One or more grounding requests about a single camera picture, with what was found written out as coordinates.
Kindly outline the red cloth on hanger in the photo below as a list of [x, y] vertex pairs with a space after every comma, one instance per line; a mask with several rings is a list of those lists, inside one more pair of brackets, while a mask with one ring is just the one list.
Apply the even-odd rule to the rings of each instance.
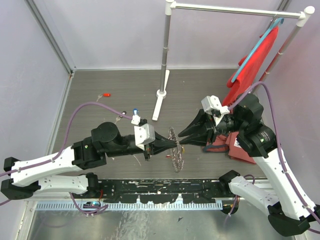
[[227, 81], [226, 86], [230, 89], [230, 91], [222, 101], [222, 106], [230, 106], [233, 104], [237, 97], [244, 93], [252, 85], [263, 62], [273, 47], [278, 35], [278, 30], [278, 26], [271, 30], [257, 50], [253, 53], [248, 62], [244, 65], [239, 75], [235, 78], [235, 81], [232, 82], [232, 78], [235, 73]]

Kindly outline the key with small red tag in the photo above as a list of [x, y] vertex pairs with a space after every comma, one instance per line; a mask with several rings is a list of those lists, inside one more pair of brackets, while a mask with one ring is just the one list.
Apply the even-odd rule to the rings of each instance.
[[111, 96], [110, 93], [101, 93], [97, 96], [96, 102], [98, 102], [101, 98], [108, 98], [110, 96]]

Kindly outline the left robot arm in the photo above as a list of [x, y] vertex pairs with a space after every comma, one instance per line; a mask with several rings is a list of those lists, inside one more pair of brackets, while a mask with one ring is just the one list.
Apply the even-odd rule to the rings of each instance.
[[111, 157], [143, 154], [148, 161], [151, 156], [176, 146], [175, 141], [155, 132], [145, 119], [134, 126], [133, 134], [124, 136], [115, 123], [104, 122], [93, 129], [89, 137], [57, 153], [25, 161], [6, 158], [3, 169], [9, 178], [1, 182], [0, 191], [12, 201], [59, 192], [95, 198], [101, 190], [97, 175], [64, 174], [104, 166]]

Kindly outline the metal disc keyring organizer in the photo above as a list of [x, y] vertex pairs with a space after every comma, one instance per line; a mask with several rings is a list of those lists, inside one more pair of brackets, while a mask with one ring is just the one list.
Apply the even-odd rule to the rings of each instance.
[[184, 167], [184, 159], [182, 153], [183, 146], [180, 145], [178, 136], [172, 126], [168, 129], [168, 139], [175, 141], [177, 144], [177, 147], [170, 149], [170, 155], [172, 156], [171, 160], [174, 172], [179, 173]]

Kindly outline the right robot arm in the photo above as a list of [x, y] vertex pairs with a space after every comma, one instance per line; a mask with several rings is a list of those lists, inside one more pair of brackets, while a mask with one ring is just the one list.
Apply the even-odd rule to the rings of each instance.
[[303, 191], [290, 167], [276, 134], [262, 122], [263, 106], [253, 94], [239, 95], [229, 110], [219, 98], [206, 96], [195, 119], [178, 136], [180, 144], [205, 147], [217, 136], [237, 133], [240, 147], [260, 167], [275, 194], [249, 183], [231, 170], [219, 178], [219, 191], [225, 197], [233, 194], [245, 198], [261, 210], [271, 226], [282, 236], [303, 234], [320, 216], [320, 207]]

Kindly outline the white clothes rack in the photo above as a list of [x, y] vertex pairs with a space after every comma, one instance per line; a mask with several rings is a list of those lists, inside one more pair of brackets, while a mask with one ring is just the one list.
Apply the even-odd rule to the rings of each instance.
[[164, 38], [161, 59], [160, 86], [152, 120], [157, 121], [167, 96], [169, 66], [177, 68], [232, 68], [258, 35], [269, 33], [279, 18], [295, 20], [303, 27], [315, 11], [315, 4], [308, 0], [293, 9], [290, 0], [278, 1], [277, 9], [263, 9], [264, 1], [257, 0], [253, 7], [238, 7], [233, 0], [222, 6], [198, 0], [167, 0], [165, 2]]

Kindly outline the key with black tag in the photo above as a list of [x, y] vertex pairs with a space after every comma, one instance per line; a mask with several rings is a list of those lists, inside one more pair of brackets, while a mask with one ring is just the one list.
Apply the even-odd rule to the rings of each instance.
[[123, 111], [120, 115], [118, 115], [118, 116], [116, 117], [116, 119], [115, 119], [115, 124], [116, 124], [117, 122], [119, 122], [126, 114], [127, 114], [127, 112], [126, 112], [126, 111]]

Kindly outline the blue clothes hanger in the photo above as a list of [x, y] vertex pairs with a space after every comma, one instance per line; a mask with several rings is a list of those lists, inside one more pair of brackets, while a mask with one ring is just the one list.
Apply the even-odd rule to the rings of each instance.
[[260, 39], [258, 40], [258, 42], [256, 43], [256, 45], [252, 48], [251, 52], [247, 55], [247, 57], [244, 59], [243, 63], [241, 64], [241, 66], [239, 66], [239, 68], [237, 69], [237, 71], [235, 72], [234, 76], [231, 78], [231, 82], [234, 83], [237, 79], [237, 77], [239, 76], [239, 74], [241, 73], [241, 71], [244, 69], [244, 67], [247, 65], [248, 61], [251, 59], [251, 57], [254, 55], [254, 53], [256, 52], [256, 50], [260, 47], [261, 43], [265, 40], [265, 38], [269, 35], [269, 33], [275, 28], [278, 27], [279, 25], [283, 24], [284, 22], [284, 18], [280, 17], [277, 18], [270, 26], [269, 28], [265, 31], [265, 33], [260, 37]]

